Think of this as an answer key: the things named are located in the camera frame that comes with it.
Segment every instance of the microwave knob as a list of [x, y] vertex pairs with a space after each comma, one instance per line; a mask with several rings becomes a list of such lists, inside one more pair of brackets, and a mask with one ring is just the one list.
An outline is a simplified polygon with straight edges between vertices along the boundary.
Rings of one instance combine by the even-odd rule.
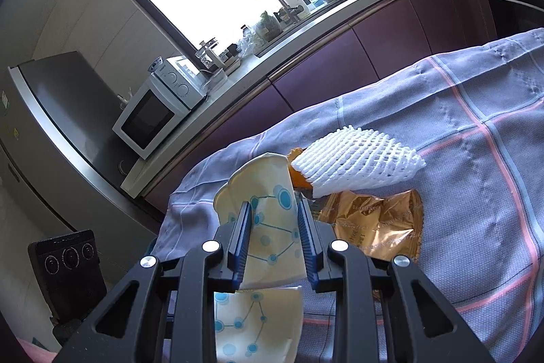
[[177, 80], [176, 73], [172, 73], [171, 71], [170, 73], [166, 75], [166, 79], [167, 79], [167, 82], [170, 82], [171, 84], [173, 84]]
[[180, 95], [180, 97], [186, 96], [189, 94], [189, 87], [187, 87], [187, 85], [180, 85], [177, 89], [177, 93]]

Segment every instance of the gold snack packet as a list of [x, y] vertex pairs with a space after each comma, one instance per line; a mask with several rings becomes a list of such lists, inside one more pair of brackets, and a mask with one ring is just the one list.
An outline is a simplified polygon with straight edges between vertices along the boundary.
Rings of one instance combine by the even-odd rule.
[[423, 231], [423, 204], [412, 189], [390, 197], [331, 194], [318, 220], [333, 224], [336, 237], [367, 256], [391, 261], [399, 254], [417, 260]]

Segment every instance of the metal screw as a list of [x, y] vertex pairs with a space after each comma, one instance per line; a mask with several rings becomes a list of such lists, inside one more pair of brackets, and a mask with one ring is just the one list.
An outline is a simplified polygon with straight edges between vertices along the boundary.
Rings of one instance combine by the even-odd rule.
[[406, 256], [396, 256], [393, 259], [395, 265], [406, 268], [410, 264], [410, 259]]
[[343, 240], [335, 240], [331, 243], [331, 248], [334, 249], [334, 251], [346, 251], [347, 247], [349, 245], [347, 244], [347, 242], [343, 241]]
[[214, 252], [219, 248], [221, 248], [221, 245], [215, 240], [208, 240], [202, 244], [202, 249], [204, 249], [205, 252]]
[[155, 266], [157, 263], [157, 259], [155, 259], [153, 256], [145, 256], [142, 260], [140, 260], [140, 266], [143, 268], [151, 268]]

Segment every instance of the countertop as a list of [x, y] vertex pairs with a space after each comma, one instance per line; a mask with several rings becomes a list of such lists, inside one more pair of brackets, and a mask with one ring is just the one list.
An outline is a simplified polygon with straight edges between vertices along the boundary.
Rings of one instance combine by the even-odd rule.
[[261, 58], [252, 56], [245, 59], [240, 67], [228, 76], [225, 84], [195, 108], [148, 159], [139, 159], [136, 162], [121, 187], [131, 197], [136, 198], [180, 150], [244, 93], [250, 91], [309, 44], [379, 1], [381, 0], [346, 0], [315, 20], [309, 21]]

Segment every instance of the speaker knob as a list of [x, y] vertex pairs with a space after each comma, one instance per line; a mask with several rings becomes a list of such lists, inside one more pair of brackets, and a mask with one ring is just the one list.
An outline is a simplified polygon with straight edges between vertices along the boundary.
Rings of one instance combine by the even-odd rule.
[[47, 256], [45, 270], [50, 274], [56, 274], [59, 271], [59, 261], [55, 256]]
[[95, 254], [95, 249], [92, 247], [90, 243], [85, 243], [83, 245], [82, 253], [83, 253], [83, 257], [85, 257], [87, 260], [91, 260]]
[[77, 268], [77, 265], [80, 264], [80, 255], [75, 248], [66, 248], [63, 251], [63, 263], [68, 269]]

